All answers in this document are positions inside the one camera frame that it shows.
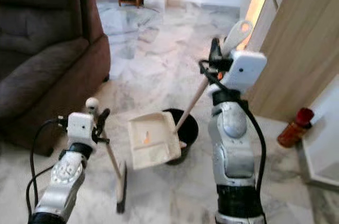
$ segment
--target black bucket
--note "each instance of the black bucket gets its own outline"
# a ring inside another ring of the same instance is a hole
[[[179,122],[180,117],[184,113],[184,111],[180,109],[166,109],[163,110],[163,112],[170,112],[173,116],[175,124]],[[178,131],[179,139],[185,142],[187,146],[181,148],[181,157],[179,157],[178,159],[170,160],[166,162],[166,164],[178,165],[186,159],[187,154],[189,153],[189,150],[191,148],[191,145],[195,142],[195,140],[198,137],[198,131],[199,129],[196,120],[194,119],[193,116],[189,115]]]

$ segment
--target dustpan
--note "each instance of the dustpan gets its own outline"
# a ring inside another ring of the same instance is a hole
[[[157,112],[129,120],[133,168],[156,166],[181,156],[178,134],[170,112]]]

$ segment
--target black cable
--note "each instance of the black cable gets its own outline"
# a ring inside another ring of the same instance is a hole
[[[209,80],[211,80],[213,83],[218,85],[221,90],[227,92],[230,95],[230,97],[232,98],[232,101],[238,103],[238,105],[244,110],[244,112],[246,113],[246,115],[250,119],[251,123],[253,124],[253,126],[254,126],[254,128],[255,128],[258,136],[259,136],[259,140],[260,140],[260,143],[261,143],[261,159],[260,159],[260,166],[259,166],[259,172],[258,172],[258,180],[257,180],[257,183],[256,183],[256,190],[258,192],[258,197],[259,197],[259,200],[260,200],[261,184],[262,184],[262,180],[263,180],[263,176],[264,176],[264,169],[265,169],[265,162],[266,162],[266,143],[265,143],[265,138],[264,138],[263,132],[261,131],[259,124],[257,123],[255,117],[253,116],[251,111],[248,109],[248,107],[246,105],[244,105],[244,103],[240,99],[235,98],[232,95],[230,89],[228,89],[225,85],[220,83],[219,80],[217,80],[215,77],[213,77],[207,71],[207,69],[203,65],[204,62],[209,63],[208,60],[200,60],[199,61],[200,70],[205,74],[205,76]]]
[[[52,123],[58,123],[59,119],[51,119],[51,120],[47,120],[46,122],[44,122],[38,129],[37,133],[35,133],[35,136],[33,138],[33,144],[32,144],[32,148],[31,148],[31,152],[30,152],[30,166],[31,166],[31,173],[32,173],[32,180],[33,180],[33,188],[34,188],[34,206],[37,206],[38,204],[38,187],[37,187],[37,182],[35,180],[35,168],[34,168],[34,159],[33,159],[33,154],[34,154],[34,147],[35,147],[35,142],[40,134],[40,132],[42,131],[42,129],[44,127],[46,127],[49,124]]]
[[[27,188],[26,188],[26,203],[27,203],[29,219],[32,216],[32,208],[31,208],[31,201],[30,201],[30,188],[31,188],[32,182],[35,181],[38,176],[42,175],[43,173],[47,172],[48,170],[51,170],[53,167],[54,167],[54,165],[44,169],[43,171],[37,173],[36,175],[34,175],[34,177],[32,177],[32,179],[29,181],[29,183],[27,185]]]

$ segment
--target sofa cushion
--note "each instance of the sofa cushion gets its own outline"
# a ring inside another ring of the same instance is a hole
[[[74,64],[88,47],[83,38],[50,46],[0,82],[0,119],[22,114]]]
[[[30,57],[24,53],[0,50],[0,81]]]
[[[0,49],[35,55],[82,35],[80,0],[0,0]]]

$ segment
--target brown sofa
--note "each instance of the brown sofa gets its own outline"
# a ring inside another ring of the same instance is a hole
[[[39,125],[79,111],[108,76],[95,0],[0,0],[0,135],[25,148]],[[60,129],[43,130],[49,155]]]

